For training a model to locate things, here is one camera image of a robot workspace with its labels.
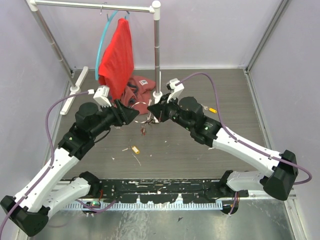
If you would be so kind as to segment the keyring with tagged keys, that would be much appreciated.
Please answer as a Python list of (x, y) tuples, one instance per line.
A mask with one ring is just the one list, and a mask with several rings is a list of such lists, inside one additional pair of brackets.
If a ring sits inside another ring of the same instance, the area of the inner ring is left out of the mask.
[[(148, 102), (138, 101), (134, 103), (131, 108), (135, 108), (135, 106), (138, 105), (144, 105), (145, 107), (149, 107), (153, 103), (153, 100), (150, 99)], [(140, 125), (140, 134), (142, 136), (145, 136), (147, 133), (147, 126), (152, 127), (155, 124), (158, 124), (159, 121), (156, 119), (156, 117), (151, 113), (147, 112), (146, 114), (142, 114), (137, 119), (134, 120), (135, 123)]]

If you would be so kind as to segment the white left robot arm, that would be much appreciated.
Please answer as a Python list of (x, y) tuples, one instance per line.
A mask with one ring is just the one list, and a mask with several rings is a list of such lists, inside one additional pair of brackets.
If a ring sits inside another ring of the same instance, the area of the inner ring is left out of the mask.
[(80, 174), (56, 193), (51, 191), (94, 147), (100, 134), (109, 133), (112, 126), (128, 125), (138, 115), (138, 110), (126, 107), (119, 100), (101, 107), (93, 102), (83, 103), (75, 113), (75, 122), (58, 143), (50, 160), (21, 191), (1, 200), (6, 218), (27, 236), (33, 237), (65, 205), (84, 196), (97, 197), (100, 180), (90, 172)]

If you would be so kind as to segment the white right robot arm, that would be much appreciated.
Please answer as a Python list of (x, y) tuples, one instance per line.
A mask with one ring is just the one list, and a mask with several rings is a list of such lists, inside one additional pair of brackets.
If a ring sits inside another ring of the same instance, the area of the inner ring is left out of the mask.
[(204, 114), (194, 97), (169, 100), (164, 95), (160, 102), (148, 106), (159, 122), (171, 120), (190, 132), (199, 144), (227, 152), (255, 168), (255, 171), (228, 170), (220, 180), (219, 191), (225, 197), (244, 190), (264, 191), (269, 196), (285, 201), (298, 176), (296, 155), (285, 150), (278, 152), (260, 146), (231, 131)]

